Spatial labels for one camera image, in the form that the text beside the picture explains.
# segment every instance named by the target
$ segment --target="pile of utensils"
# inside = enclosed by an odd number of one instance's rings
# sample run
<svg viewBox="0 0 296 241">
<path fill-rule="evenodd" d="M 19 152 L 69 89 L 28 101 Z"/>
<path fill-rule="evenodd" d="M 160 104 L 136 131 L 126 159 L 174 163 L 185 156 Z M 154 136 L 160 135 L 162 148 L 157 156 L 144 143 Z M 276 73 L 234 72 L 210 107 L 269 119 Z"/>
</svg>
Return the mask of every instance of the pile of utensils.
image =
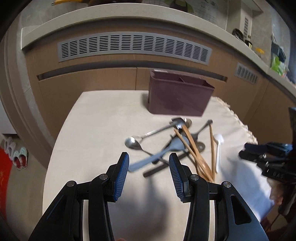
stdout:
<svg viewBox="0 0 296 241">
<path fill-rule="evenodd" d="M 179 156 L 179 159 L 186 157 L 191 154 L 191 156 L 194 158 L 195 162 L 195 168 L 196 172 L 199 176 L 207 180 L 208 182 L 214 182 L 215 181 L 215 173 L 217 170 L 220 169 L 220 167 L 217 167 L 217 164 L 220 165 L 220 163 L 217 163 L 215 160 L 215 154 L 214 154 L 214 142 L 217 143 L 217 158 L 220 157 L 219 152 L 219 145 L 223 143 L 223 137 L 221 135 L 216 135 L 214 138 L 213 131 L 212 131 L 212 120 L 208 120 L 206 124 L 196 133 L 191 134 L 188 130 L 188 128 L 192 125 L 192 121 L 190 119 L 182 119 L 181 117 L 173 118 L 172 121 L 169 123 L 169 125 L 162 127 L 158 130 L 148 132 L 142 136 L 132 136 L 125 140 L 125 145 L 134 150 L 141 150 L 150 155 L 149 157 L 130 164 L 128 170 L 130 172 L 134 172 L 147 164 L 153 163 L 156 164 L 158 161 L 162 162 L 161 166 L 158 166 L 154 168 L 153 170 L 149 170 L 146 173 L 144 173 L 144 177 L 148 177 L 166 167 L 168 167 L 168 161 L 164 160 L 162 157 L 170 151 L 184 151 L 184 154 Z M 211 139 L 211 152 L 212 152 L 212 170 L 204 160 L 204 158 L 201 156 L 201 152 L 205 149 L 205 145 L 202 142 L 197 142 L 198 134 L 204 130 L 207 126 L 210 128 L 210 139 Z M 168 128 L 174 127 L 175 136 L 172 136 L 172 139 L 162 148 L 162 150 L 157 154 L 151 154 L 141 147 L 141 142 L 148 136 L 152 136 L 156 133 L 159 133 L 163 130 L 166 130 Z"/>
</svg>

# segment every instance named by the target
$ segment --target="red rug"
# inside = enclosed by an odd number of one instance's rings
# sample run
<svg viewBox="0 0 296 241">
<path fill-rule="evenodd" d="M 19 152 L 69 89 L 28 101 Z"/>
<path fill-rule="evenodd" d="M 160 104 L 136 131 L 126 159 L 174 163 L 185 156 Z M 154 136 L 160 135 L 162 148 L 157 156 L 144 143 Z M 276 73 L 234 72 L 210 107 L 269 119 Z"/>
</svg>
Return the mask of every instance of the red rug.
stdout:
<svg viewBox="0 0 296 241">
<path fill-rule="evenodd" d="M 6 192 L 7 184 L 12 167 L 12 161 L 8 155 L 0 148 L 0 212 L 6 219 Z"/>
</svg>

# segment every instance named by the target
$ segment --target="white tablecloth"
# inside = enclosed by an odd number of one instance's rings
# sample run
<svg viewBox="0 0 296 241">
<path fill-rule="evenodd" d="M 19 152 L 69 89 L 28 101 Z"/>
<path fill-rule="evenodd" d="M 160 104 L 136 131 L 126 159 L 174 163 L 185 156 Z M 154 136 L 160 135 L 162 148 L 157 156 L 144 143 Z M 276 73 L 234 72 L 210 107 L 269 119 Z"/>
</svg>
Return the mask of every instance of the white tablecloth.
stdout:
<svg viewBox="0 0 296 241">
<path fill-rule="evenodd" d="M 153 115 L 146 109 L 147 91 L 90 91 L 79 97 L 69 113 L 55 143 L 46 174 L 43 194 L 43 212 L 60 189 L 69 180 L 88 182 L 105 173 L 111 164 L 117 163 L 126 151 L 130 163 L 147 157 L 141 151 L 130 150 L 125 138 L 141 135 L 167 125 L 174 116 Z M 221 173 L 216 183 L 230 181 L 261 220 L 270 210 L 270 187 L 256 164 L 240 160 L 238 152 L 246 142 L 256 139 L 242 125 L 235 114 L 220 99 L 212 97 L 202 117 L 190 117 L 190 132 L 198 131 L 208 119 L 213 120 L 213 133 L 222 134 Z M 142 147 L 158 152 L 174 134 L 172 129 L 145 139 Z M 211 167 L 209 128 L 199 135 L 206 145 L 202 156 Z M 189 159 L 193 173 L 195 168 Z M 183 240 L 189 203 L 183 204 L 177 197 L 169 168 L 144 178 L 142 173 L 154 167 L 128 173 L 122 196 L 109 204 L 113 233 L 127 241 L 181 241 Z M 88 206 L 83 213 L 83 238 L 88 235 Z M 214 240 L 214 212 L 211 201 L 210 235 Z"/>
</svg>

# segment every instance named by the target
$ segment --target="metal screw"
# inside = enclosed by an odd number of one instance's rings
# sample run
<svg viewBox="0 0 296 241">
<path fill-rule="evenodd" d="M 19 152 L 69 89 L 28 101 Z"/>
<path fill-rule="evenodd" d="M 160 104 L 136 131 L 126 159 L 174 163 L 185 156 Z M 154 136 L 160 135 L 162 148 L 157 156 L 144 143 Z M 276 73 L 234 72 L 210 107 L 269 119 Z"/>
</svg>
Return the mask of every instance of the metal screw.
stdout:
<svg viewBox="0 0 296 241">
<path fill-rule="evenodd" d="M 67 187 L 72 187 L 74 186 L 75 182 L 74 181 L 69 181 L 67 182 Z"/>
<path fill-rule="evenodd" d="M 99 178 L 100 178 L 101 180 L 106 180 L 106 179 L 108 178 L 108 175 L 107 175 L 107 174 L 101 174 L 101 175 L 99 176 Z"/>
<path fill-rule="evenodd" d="M 230 182 L 224 182 L 223 186 L 229 188 L 229 187 L 231 187 L 231 183 Z"/>
<path fill-rule="evenodd" d="M 198 175 L 196 175 L 196 174 L 193 174 L 193 175 L 190 176 L 190 178 L 192 180 L 194 180 L 194 181 L 197 181 L 200 177 Z"/>
</svg>

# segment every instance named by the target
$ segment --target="purple utensil holder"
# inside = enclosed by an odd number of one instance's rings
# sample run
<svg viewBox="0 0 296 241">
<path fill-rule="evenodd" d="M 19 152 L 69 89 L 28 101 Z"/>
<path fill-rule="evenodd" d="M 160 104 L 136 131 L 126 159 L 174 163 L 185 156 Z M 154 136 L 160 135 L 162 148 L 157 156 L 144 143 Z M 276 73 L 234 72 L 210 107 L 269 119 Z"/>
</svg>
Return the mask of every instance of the purple utensil holder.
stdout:
<svg viewBox="0 0 296 241">
<path fill-rule="evenodd" d="M 148 110 L 152 114 L 202 116 L 214 89 L 200 77 L 150 71 Z"/>
</svg>

